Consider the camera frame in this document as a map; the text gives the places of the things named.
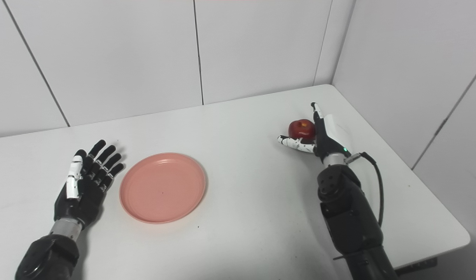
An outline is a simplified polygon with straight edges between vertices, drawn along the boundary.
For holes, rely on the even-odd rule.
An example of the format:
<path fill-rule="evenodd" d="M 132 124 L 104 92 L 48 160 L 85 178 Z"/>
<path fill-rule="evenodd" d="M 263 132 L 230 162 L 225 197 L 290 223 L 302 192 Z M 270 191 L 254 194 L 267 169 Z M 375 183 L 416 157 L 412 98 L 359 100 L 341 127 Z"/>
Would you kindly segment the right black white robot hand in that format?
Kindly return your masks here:
<path fill-rule="evenodd" d="M 342 154 L 345 158 L 352 156 L 347 141 L 337 135 L 336 123 L 332 114 L 324 115 L 316 102 L 311 103 L 313 109 L 314 136 L 293 138 L 288 135 L 279 135 L 277 142 L 286 147 L 314 154 L 321 160 L 330 154 Z"/>

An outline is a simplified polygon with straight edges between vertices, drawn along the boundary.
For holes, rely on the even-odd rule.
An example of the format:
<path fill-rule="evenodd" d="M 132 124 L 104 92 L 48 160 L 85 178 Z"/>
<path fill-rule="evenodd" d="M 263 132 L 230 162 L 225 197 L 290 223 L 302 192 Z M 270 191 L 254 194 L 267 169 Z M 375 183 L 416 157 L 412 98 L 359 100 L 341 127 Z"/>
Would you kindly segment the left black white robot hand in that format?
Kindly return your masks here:
<path fill-rule="evenodd" d="M 98 219 L 107 191 L 125 166 L 116 146 L 107 146 L 103 139 L 88 153 L 80 149 L 74 156 L 82 160 L 76 180 L 77 196 L 68 197 L 66 185 L 63 186 L 54 204 L 54 221 L 74 219 L 85 229 Z"/>

